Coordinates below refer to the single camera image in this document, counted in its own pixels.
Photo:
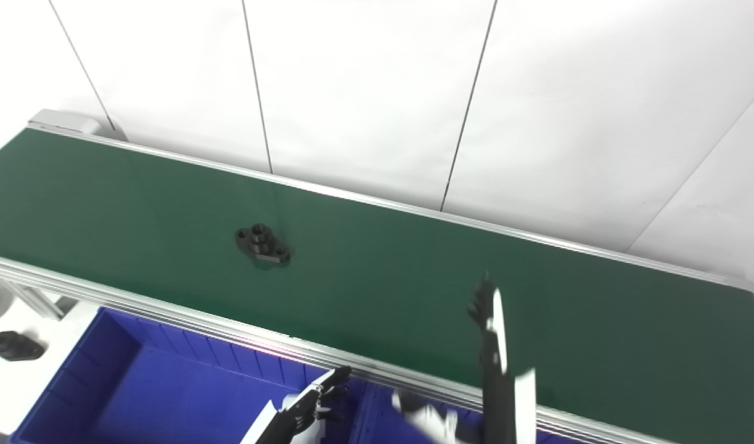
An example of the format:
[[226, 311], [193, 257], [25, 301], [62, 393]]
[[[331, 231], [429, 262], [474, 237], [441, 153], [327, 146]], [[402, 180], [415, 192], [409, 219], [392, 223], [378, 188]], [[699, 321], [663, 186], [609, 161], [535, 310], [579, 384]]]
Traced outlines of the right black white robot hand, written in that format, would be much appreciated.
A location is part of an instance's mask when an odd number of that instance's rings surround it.
[[500, 289], [484, 276], [475, 289], [468, 315], [481, 332], [479, 363], [483, 369], [483, 421], [462, 422], [414, 393], [394, 390], [391, 405], [408, 424], [433, 443], [535, 443], [535, 369], [514, 374], [507, 353], [506, 321]]

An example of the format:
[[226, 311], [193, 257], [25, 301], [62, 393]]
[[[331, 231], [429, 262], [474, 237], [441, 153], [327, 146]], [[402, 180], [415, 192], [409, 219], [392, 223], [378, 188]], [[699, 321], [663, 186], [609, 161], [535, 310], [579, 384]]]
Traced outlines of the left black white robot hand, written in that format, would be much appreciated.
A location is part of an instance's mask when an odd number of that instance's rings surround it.
[[290, 443], [301, 437], [301, 443], [320, 443], [325, 436], [326, 422], [340, 422], [339, 411], [323, 407], [324, 401], [348, 396], [345, 385], [351, 377], [351, 366], [337, 366], [310, 382], [288, 404], [281, 408], [268, 401], [252, 422], [242, 443]]

